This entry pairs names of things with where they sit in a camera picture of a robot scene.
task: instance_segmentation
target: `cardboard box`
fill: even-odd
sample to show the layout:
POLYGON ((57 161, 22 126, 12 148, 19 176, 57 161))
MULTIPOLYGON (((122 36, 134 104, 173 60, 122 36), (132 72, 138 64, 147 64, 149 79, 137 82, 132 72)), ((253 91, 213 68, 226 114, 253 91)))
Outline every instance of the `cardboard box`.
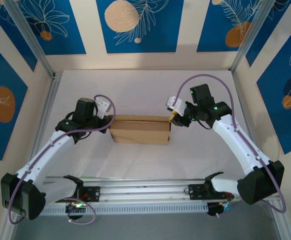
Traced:
POLYGON ((116 143, 167 145, 171 123, 164 116, 117 115, 109 130, 116 143))

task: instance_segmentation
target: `black joint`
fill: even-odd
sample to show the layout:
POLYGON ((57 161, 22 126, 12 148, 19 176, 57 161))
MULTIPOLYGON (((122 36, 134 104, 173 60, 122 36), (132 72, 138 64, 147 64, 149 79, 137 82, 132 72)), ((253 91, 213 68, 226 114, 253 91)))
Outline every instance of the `black joint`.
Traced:
POLYGON ((223 174, 223 173, 224 173, 223 171, 218 171, 216 173, 213 173, 213 174, 207 176, 204 180, 206 182, 211 182, 211 179, 213 179, 215 176, 218 176, 218 175, 223 174))
POLYGON ((189 127, 191 120, 188 118, 181 116, 180 114, 175 114, 173 119, 170 120, 170 123, 178 126, 178 127, 189 127))
MULTIPOLYGON (((278 186, 281 186, 285 168, 280 161, 275 161, 267 165, 278 186)), ((237 181, 237 190, 242 199, 252 205, 277 192, 264 167, 255 169, 245 178, 237 181)))
MULTIPOLYGON (((81 129, 98 129, 106 126, 109 123, 110 118, 105 116, 103 119, 100 119, 97 116, 97 113, 98 106, 94 100, 80 98, 76 103, 75 111, 66 115, 65 119, 57 124, 55 130, 69 132, 81 129)), ((105 134, 107 129, 99 132, 105 134)), ((76 144, 86 134, 86 132, 76 132, 69 134, 69 136, 73 137, 74 144, 76 144)))
MULTIPOLYGON (((1 179, 1 198, 4 208, 8 208, 12 193, 20 178, 16 175, 5 174, 1 179)), ((32 180, 22 181, 14 201, 12 211, 30 220, 40 215, 46 204, 45 196, 32 184, 32 180)))

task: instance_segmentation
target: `leaf pattern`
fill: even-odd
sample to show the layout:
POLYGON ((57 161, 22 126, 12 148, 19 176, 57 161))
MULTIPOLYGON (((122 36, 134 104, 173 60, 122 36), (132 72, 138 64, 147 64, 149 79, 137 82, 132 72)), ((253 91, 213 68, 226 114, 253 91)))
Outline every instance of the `leaf pattern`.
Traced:
MULTIPOLYGON (((67 23, 70 20, 70 15, 55 10, 56 4, 54 0, 19 0, 17 4, 28 24, 35 26, 35 28, 32 28, 35 33, 40 34, 40 31, 44 30, 60 34, 65 38, 68 36, 66 28, 61 24, 67 23)), ((15 26, 2 4, 0 4, 0 17, 15 26)))
POLYGON ((156 26, 155 14, 166 7, 169 0, 164 0, 165 2, 159 7, 159 2, 162 0, 125 0, 132 4, 139 15, 138 24, 130 31, 117 32, 115 39, 118 39, 115 45, 119 45, 124 41, 132 42, 134 39, 142 39, 147 32, 151 31, 151 27, 156 26))
POLYGON ((247 7, 243 7, 241 0, 222 0, 219 5, 223 7, 225 16, 231 20, 235 27, 240 29, 241 39, 246 34, 247 22, 256 14, 262 0, 250 0, 247 7))

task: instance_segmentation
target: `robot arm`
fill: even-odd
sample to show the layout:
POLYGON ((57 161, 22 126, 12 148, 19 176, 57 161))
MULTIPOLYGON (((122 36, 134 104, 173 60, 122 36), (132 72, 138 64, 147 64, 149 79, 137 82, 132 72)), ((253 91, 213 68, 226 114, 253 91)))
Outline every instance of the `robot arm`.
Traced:
POLYGON ((225 102, 215 103, 207 84, 190 89, 193 105, 171 96, 167 101, 168 110, 172 111, 170 122, 176 126, 189 127, 192 121, 204 121, 227 143, 238 159, 245 177, 229 176, 226 173, 214 175, 210 180, 216 192, 228 192, 240 195, 248 204, 254 204, 277 192, 269 175, 260 163, 262 159, 270 169, 278 185, 281 185, 284 166, 280 161, 272 162, 248 137, 235 120, 233 124, 232 110, 225 102), (242 136, 257 151, 256 157, 242 136))
POLYGON ((35 219, 43 210, 45 205, 59 201, 65 197, 74 196, 81 198, 83 195, 83 181, 73 177, 65 176, 57 181, 44 183, 51 169, 60 164, 64 155, 83 137, 86 132, 75 132, 65 135, 56 143, 54 140, 66 132, 81 129, 99 129, 106 126, 110 118, 105 113, 110 110, 110 102, 96 98, 80 98, 77 101, 74 112, 69 113, 65 119, 55 127, 45 146, 34 156, 34 158, 15 175, 7 173, 1 179, 2 204, 8 208, 12 192, 15 190, 21 176, 27 175, 18 190, 12 204, 12 211, 30 220, 35 219), (39 161, 30 170, 30 166, 38 158, 39 161))

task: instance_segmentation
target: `purple cable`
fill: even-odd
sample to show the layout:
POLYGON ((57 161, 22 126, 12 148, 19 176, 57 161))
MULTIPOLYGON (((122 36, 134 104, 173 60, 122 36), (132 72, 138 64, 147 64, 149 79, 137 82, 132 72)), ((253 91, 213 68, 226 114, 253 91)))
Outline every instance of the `purple cable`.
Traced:
POLYGON ((65 136, 68 136, 69 134, 74 134, 74 133, 92 133, 92 132, 98 132, 98 131, 102 131, 104 129, 107 129, 108 127, 110 127, 110 125, 114 122, 115 120, 115 117, 116 117, 116 107, 113 103, 113 101, 108 98, 107 96, 105 95, 101 95, 101 94, 98 94, 96 96, 94 96, 94 99, 96 99, 97 97, 101 97, 101 98, 105 98, 107 99, 111 106, 113 107, 113 117, 111 119, 111 121, 103 126, 103 127, 100 127, 100 128, 95 128, 95 129, 78 129, 78 130, 72 130, 72 131, 68 131, 68 132, 65 132, 64 134, 60 135, 59 137, 57 137, 54 141, 52 141, 52 144, 49 144, 45 149, 43 149, 43 151, 36 157, 36 159, 33 161, 33 163, 29 166, 29 171, 26 171, 22 177, 20 178, 19 182, 17 183, 17 185, 15 186, 15 189, 11 195, 11 198, 10 198, 10 202, 9 202, 9 205, 7 207, 7 220, 9 221, 9 223, 11 225, 17 225, 19 224, 23 219, 25 219, 24 217, 20 218, 18 221, 12 221, 11 219, 11 211, 12 211, 12 204, 15 200, 15 197, 16 197, 16 194, 23 182, 23 180, 25 179, 25 177, 28 175, 29 172, 31 172, 31 169, 36 165, 36 163, 42 158, 42 156, 57 142, 59 141, 60 139, 62 139, 63 137, 65 136))
POLYGON ((67 213, 67 215, 66 215, 66 217, 67 217, 67 219, 69 219, 69 222, 70 223, 74 223, 74 224, 78 224, 78 225, 88 225, 88 224, 92 224, 94 221, 95 221, 95 219, 96 219, 96 211, 95 211, 95 209, 90 205, 90 204, 88 204, 87 202, 85 202, 85 201, 83 201, 83 200, 81 200, 81 199, 79 199, 79 198, 75 198, 75 197, 65 197, 63 200, 70 200, 70 201, 76 201, 76 202, 80 202, 80 203, 82 203, 82 204, 85 204, 85 205, 87 205, 91 210, 92 210, 92 212, 93 212, 93 219, 91 220, 91 221, 87 221, 87 222, 78 222, 78 221, 73 221, 71 218, 70 218, 70 212, 71 212, 71 210, 67 213))
MULTIPOLYGON (((195 78, 198 78, 198 77, 209 77, 209 78, 213 78, 215 80, 217 80, 218 82, 220 82, 227 90, 228 94, 229 94, 229 97, 230 97, 230 102, 231 102, 231 110, 232 110, 232 124, 233 124, 233 127, 234 129, 236 129, 236 132, 239 134, 239 136, 242 138, 242 140, 245 142, 245 144, 251 149, 251 151, 253 152, 253 154, 255 155, 255 157, 258 157, 259 154, 258 152, 254 149, 254 147, 250 144, 250 142, 245 138, 245 136, 239 131, 237 130, 238 126, 237 126, 237 123, 236 123, 236 118, 235 118, 235 104, 234 104, 234 99, 233 99, 233 96, 232 96, 232 93, 229 89, 229 87, 227 86, 227 84, 222 81, 220 78, 216 77, 216 76, 213 76, 211 74, 197 74, 197 75, 194 75, 190 78, 188 78, 187 80, 185 80, 179 90, 177 91, 177 94, 176 94, 176 97, 175 97, 175 100, 174 100, 174 103, 172 104, 172 106, 176 105, 177 103, 177 100, 179 98, 179 95, 180 95, 180 92, 182 90, 182 88, 189 82, 191 81, 192 79, 195 79, 195 78)), ((277 191, 277 193, 279 194, 280 196, 280 200, 282 202, 282 210, 276 208, 275 206, 271 205, 269 202, 265 201, 265 200, 262 200, 264 201, 266 204, 268 204, 271 208, 273 208, 274 210, 276 210, 277 212, 281 213, 281 214, 284 214, 287 210, 287 206, 286 206, 286 201, 285 201, 285 198, 280 190, 280 187, 275 179, 275 177, 273 176, 273 174, 271 173, 271 171, 269 170, 268 166, 266 165, 266 163, 262 160, 262 158, 258 159, 258 161, 262 164, 262 166, 264 167, 264 169, 266 170, 267 174, 269 175, 271 181, 273 182, 273 185, 277 191)))

